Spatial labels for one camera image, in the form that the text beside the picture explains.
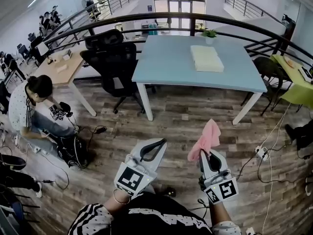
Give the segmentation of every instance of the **wooden table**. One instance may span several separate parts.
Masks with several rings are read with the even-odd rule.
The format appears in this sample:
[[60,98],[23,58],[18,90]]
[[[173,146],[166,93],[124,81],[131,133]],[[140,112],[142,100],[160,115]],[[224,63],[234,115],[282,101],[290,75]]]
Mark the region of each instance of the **wooden table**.
[[[74,93],[76,98],[84,105],[84,107],[89,111],[92,116],[96,116],[96,111],[89,105],[85,100],[83,95],[79,92],[76,86],[73,83],[75,74],[79,71],[84,63],[84,60],[80,56],[80,52],[85,50],[85,45],[77,45],[73,48],[70,48],[72,51],[72,57],[65,61],[62,58],[62,54],[65,53],[65,50],[55,52],[51,54],[53,60],[61,57],[61,61],[58,63],[52,62],[51,64],[47,63],[47,58],[42,62],[39,68],[35,72],[35,76],[47,75],[51,78],[54,86],[67,85]],[[57,73],[57,69],[67,65],[67,69]]]
[[149,36],[133,74],[148,120],[153,115],[145,84],[185,85],[253,92],[234,118],[236,125],[252,108],[266,86],[242,45],[216,38],[211,45],[224,65],[223,72],[196,71],[190,46],[209,46],[204,37]]

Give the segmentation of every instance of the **person's hand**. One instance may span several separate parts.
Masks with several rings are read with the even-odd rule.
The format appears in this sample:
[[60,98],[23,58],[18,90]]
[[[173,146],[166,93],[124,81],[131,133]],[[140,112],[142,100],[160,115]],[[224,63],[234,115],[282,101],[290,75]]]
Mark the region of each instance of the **person's hand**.
[[49,133],[46,134],[46,133],[41,132],[41,133],[40,133],[40,136],[41,136],[43,139],[47,139],[47,138],[49,137]]

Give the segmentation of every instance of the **white paper stack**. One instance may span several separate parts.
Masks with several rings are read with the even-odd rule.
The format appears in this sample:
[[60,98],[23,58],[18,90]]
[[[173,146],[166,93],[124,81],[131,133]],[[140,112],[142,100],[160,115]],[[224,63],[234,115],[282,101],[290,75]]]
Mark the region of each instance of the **white paper stack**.
[[197,71],[224,71],[224,65],[214,47],[191,45],[190,48]]

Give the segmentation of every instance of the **railing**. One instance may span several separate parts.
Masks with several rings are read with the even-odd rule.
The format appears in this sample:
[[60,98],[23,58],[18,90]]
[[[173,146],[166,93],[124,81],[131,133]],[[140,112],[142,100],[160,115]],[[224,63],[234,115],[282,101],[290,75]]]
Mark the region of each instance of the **railing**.
[[234,9],[238,10],[247,18],[259,18],[262,16],[269,16],[275,21],[281,23],[278,19],[272,16],[270,13],[261,9],[260,7],[248,2],[247,0],[225,0],[225,3],[231,5]]
[[[112,15],[117,9],[125,6],[125,4],[129,3],[130,1],[132,0],[101,0],[97,3],[94,3],[67,18],[58,28],[56,28],[47,37],[45,37],[44,41],[54,38],[62,33],[69,32],[75,28],[90,24],[94,21],[103,20]],[[77,41],[88,34],[91,34],[89,30],[80,31],[78,32],[78,34],[70,34],[60,39],[60,41],[54,42],[54,45],[49,47],[56,48],[64,45],[67,46],[71,43],[73,43],[72,45],[74,45],[75,43],[73,42],[73,40],[75,40],[76,43],[79,44],[79,42]]]
[[[291,46],[295,50],[303,53],[307,57],[313,59],[313,56],[309,54],[307,51],[304,49],[300,48],[293,42],[285,39],[282,36],[279,36],[269,30],[257,27],[255,25],[251,25],[248,23],[244,23],[242,21],[237,21],[233,19],[228,19],[228,18],[223,18],[223,17],[218,17],[218,16],[213,16],[213,15],[203,15],[203,14],[195,14],[195,13],[179,13],[179,12],[157,12],[157,13],[145,13],[145,14],[135,14],[135,15],[127,15],[127,16],[122,16],[122,17],[116,17],[116,18],[110,18],[106,20],[99,20],[97,22],[90,23],[88,25],[84,25],[82,27],[79,27],[77,29],[72,29],[68,32],[64,32],[54,38],[48,39],[45,41],[46,44],[51,44],[61,38],[67,37],[69,35],[77,34],[79,32],[88,30],[91,35],[94,35],[93,29],[96,27],[104,26],[104,25],[109,25],[109,24],[116,24],[116,23],[121,23],[121,22],[128,22],[128,21],[135,21],[135,20],[146,20],[146,19],[158,19],[158,18],[186,18],[190,19],[190,28],[189,29],[182,29],[182,28],[148,28],[148,29],[132,29],[132,30],[124,30],[122,33],[130,33],[130,32],[148,32],[148,31],[168,31],[168,30],[174,30],[174,31],[190,31],[190,36],[194,36],[195,32],[203,32],[201,29],[196,29],[196,20],[204,20],[204,21],[211,21],[211,22],[217,22],[217,23],[224,23],[224,24],[229,24],[241,28],[245,28],[248,30],[252,30],[255,32],[258,32],[260,34],[263,34],[265,36],[270,37],[271,39],[266,39],[264,41],[256,41],[254,39],[246,38],[243,36],[238,36],[238,35],[233,35],[233,34],[228,34],[228,33],[223,33],[223,32],[217,32],[218,35],[222,36],[227,36],[227,37],[232,37],[232,38],[237,38],[237,39],[242,39],[245,41],[250,41],[253,44],[245,46],[247,52],[249,53],[254,53],[257,55],[262,55],[262,56],[268,56],[265,52],[268,51],[258,51],[255,49],[250,49],[251,47],[255,47],[256,45],[261,45],[263,47],[267,47],[269,50],[273,51],[273,54],[276,54],[277,52],[281,52],[281,55],[288,54],[289,56],[294,57],[295,59],[311,66],[308,62],[304,61],[301,58],[298,58],[297,56],[293,55],[292,53],[288,53],[286,49],[281,49],[282,44],[284,46]],[[84,39],[77,40],[73,42],[72,44],[79,43],[81,41],[84,41]],[[130,41],[132,43],[144,43],[145,41]],[[57,50],[61,47],[57,47],[52,49],[51,51]]]

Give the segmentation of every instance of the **power strip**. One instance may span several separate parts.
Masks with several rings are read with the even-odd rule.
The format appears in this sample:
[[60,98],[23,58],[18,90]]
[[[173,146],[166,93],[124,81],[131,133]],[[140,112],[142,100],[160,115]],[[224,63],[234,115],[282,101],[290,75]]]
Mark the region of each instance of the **power strip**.
[[261,147],[258,145],[257,147],[255,147],[254,151],[263,161],[266,161],[269,158],[269,155],[267,153],[268,150],[265,147]]
[[252,227],[246,230],[246,235],[255,235],[254,229]]

